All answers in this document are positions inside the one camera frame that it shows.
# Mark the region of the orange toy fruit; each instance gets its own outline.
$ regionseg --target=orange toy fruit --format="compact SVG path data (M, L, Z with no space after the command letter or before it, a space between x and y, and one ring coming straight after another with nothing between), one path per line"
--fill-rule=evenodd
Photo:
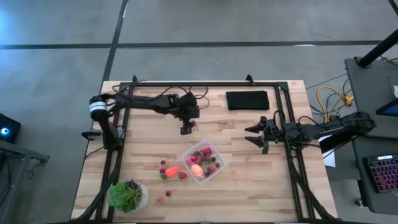
M195 177L200 177L203 174L203 169L199 165L196 165L196 164L191 166L191 171Z
M167 178L170 178L173 177L175 174L178 174L179 171L180 171L179 167L171 167L168 168L166 172L164 172L164 174L166 175Z

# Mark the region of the potted plant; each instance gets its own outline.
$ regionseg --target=potted plant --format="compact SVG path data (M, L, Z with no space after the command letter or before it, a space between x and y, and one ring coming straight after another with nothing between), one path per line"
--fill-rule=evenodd
M108 203L124 212L138 212L149 199L147 188L134 180L117 183L109 189Z

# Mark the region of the blue light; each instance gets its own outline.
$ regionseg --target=blue light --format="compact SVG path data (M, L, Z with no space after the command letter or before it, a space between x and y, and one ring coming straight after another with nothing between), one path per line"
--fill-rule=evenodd
M10 133L10 130L8 130L8 128L2 128L0 131L2 136L7 136Z

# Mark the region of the green plant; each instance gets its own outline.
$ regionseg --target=green plant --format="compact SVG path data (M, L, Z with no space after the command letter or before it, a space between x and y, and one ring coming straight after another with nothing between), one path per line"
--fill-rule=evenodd
M108 203L124 212L136 209L141 199L139 185L132 180L118 183L109 190Z

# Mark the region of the black speaker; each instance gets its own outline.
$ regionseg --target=black speaker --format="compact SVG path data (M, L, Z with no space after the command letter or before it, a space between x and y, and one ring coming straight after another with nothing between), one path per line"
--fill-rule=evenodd
M20 128L20 122L14 121L3 114L0 114L0 140L15 143Z

